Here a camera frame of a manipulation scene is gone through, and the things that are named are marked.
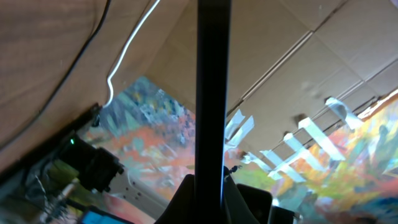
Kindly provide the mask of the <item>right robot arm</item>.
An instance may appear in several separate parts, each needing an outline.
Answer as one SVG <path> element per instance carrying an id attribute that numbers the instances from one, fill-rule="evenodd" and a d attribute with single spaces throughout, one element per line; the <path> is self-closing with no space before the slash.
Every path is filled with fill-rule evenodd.
<path id="1" fill-rule="evenodd" d="M 56 158 L 78 171 L 77 179 L 87 190 L 127 202 L 158 219 L 169 202 L 151 189 L 132 170 L 102 147 L 94 147 L 77 135 L 59 143 Z"/>

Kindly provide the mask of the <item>blue Samsung Galaxy smartphone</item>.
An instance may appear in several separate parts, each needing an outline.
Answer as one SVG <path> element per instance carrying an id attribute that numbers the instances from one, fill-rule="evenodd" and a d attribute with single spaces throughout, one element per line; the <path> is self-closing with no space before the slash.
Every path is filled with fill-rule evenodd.
<path id="1" fill-rule="evenodd" d="M 230 0 L 199 0 L 195 136 L 195 220 L 222 223 Z"/>

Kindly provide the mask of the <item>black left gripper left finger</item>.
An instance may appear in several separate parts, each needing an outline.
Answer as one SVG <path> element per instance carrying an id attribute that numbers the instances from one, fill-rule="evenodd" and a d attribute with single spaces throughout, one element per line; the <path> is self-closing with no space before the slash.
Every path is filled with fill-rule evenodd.
<path id="1" fill-rule="evenodd" d="M 194 180 L 188 174 L 178 187 L 167 208 L 155 224 L 192 224 L 194 223 Z"/>

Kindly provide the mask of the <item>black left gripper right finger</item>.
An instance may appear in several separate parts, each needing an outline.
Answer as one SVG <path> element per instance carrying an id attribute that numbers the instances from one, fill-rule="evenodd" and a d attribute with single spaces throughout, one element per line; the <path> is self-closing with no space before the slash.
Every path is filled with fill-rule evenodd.
<path id="1" fill-rule="evenodd" d="M 295 212 L 273 205 L 264 190 L 237 184 L 228 175 L 223 183 L 226 221 L 232 224 L 294 224 Z"/>

